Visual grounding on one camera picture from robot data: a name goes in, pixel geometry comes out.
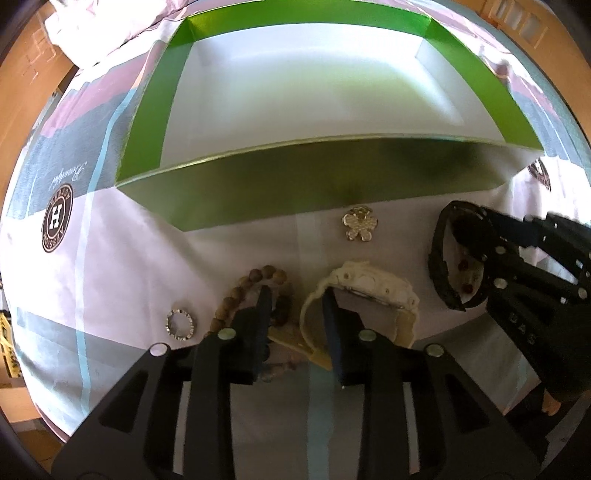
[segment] black circular emblem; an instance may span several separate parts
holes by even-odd
[[[51,197],[45,211],[43,227],[41,228],[41,241],[43,250],[53,252],[61,243],[66,234],[70,214],[72,213],[72,201],[74,192],[71,185],[64,183]]]

